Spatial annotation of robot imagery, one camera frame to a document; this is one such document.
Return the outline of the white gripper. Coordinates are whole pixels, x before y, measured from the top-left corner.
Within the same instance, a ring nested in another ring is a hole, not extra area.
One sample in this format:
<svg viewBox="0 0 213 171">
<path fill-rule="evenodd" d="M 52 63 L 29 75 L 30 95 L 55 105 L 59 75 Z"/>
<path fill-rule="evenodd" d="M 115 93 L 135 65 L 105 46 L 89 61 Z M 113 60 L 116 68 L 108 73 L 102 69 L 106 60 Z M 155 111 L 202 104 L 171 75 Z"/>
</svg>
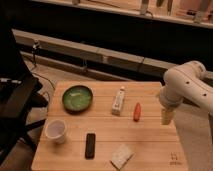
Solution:
<svg viewBox="0 0 213 171">
<path fill-rule="evenodd" d="M 162 87 L 159 92 L 159 102 L 165 108 L 161 111 L 161 123 L 169 125 L 174 116 L 171 109 L 181 104 L 181 96 L 169 87 Z"/>
</svg>

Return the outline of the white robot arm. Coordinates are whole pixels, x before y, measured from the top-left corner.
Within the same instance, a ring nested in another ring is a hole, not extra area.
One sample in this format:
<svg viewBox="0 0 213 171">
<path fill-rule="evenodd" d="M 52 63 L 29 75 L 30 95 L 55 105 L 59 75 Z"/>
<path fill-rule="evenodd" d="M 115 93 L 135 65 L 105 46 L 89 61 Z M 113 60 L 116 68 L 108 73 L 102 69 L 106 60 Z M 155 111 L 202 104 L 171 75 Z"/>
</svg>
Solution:
<svg viewBox="0 0 213 171">
<path fill-rule="evenodd" d="M 206 68 L 199 61 L 190 61 L 168 69 L 163 76 L 165 85 L 159 91 L 161 124 L 169 125 L 174 110 L 186 98 L 213 116 L 213 87 L 206 84 Z"/>
</svg>

